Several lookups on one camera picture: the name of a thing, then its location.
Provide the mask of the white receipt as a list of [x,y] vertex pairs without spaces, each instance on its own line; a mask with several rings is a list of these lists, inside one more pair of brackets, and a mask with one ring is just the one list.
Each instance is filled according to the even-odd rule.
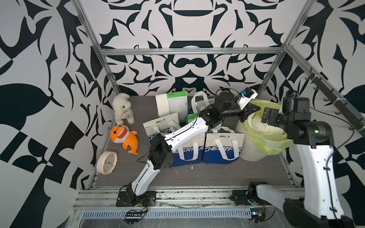
[[156,97],[158,117],[169,115],[170,108],[167,94],[156,95],[155,97]]

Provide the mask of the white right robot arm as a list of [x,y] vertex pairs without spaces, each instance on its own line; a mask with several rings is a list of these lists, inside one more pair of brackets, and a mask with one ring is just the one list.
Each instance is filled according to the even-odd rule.
[[282,109],[265,108],[261,121],[281,128],[296,145],[302,163],[305,196],[291,199],[260,181],[250,183],[247,199],[275,206],[297,228],[353,228],[354,222],[344,214],[336,190],[332,128],[326,122],[311,120],[309,99],[285,97]]

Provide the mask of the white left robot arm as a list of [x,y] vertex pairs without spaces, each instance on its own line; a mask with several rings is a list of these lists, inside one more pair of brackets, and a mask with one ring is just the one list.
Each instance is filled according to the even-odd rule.
[[184,143],[198,135],[206,134],[217,127],[224,118],[237,116],[243,122],[249,115],[259,111],[259,106],[250,103],[257,95],[255,90],[246,88],[235,96],[225,88],[215,97],[213,104],[199,112],[194,121],[170,134],[158,133],[147,152],[145,167],[134,181],[126,185],[125,191],[119,191],[116,206],[138,205],[145,198],[149,185],[158,173],[172,165],[173,153]]

